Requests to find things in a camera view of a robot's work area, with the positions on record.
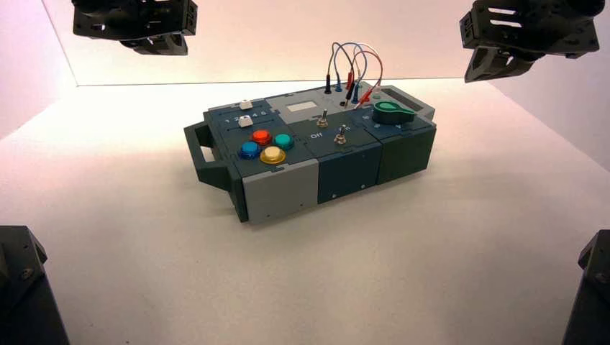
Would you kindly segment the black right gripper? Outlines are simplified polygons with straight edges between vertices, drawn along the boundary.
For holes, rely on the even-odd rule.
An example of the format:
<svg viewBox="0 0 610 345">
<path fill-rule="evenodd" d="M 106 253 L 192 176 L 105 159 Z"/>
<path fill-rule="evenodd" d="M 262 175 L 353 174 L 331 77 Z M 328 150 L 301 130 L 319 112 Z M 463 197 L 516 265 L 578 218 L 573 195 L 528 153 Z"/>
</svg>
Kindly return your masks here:
<svg viewBox="0 0 610 345">
<path fill-rule="evenodd" d="M 460 20 L 463 47 L 474 49 L 465 82 L 502 78 L 509 64 L 544 55 L 579 58 L 599 50 L 594 18 L 605 1 L 474 1 Z"/>
</svg>

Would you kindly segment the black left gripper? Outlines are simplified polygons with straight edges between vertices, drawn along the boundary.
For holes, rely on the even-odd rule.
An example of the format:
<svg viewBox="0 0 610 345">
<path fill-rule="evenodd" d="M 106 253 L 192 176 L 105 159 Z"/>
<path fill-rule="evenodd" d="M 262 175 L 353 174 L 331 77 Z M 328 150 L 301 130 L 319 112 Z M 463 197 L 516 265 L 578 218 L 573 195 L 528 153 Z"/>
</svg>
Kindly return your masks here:
<svg viewBox="0 0 610 345">
<path fill-rule="evenodd" d="M 80 0 L 72 5 L 75 35 L 121 41 L 141 55 L 187 56 L 183 35 L 196 34 L 194 1 Z"/>
</svg>

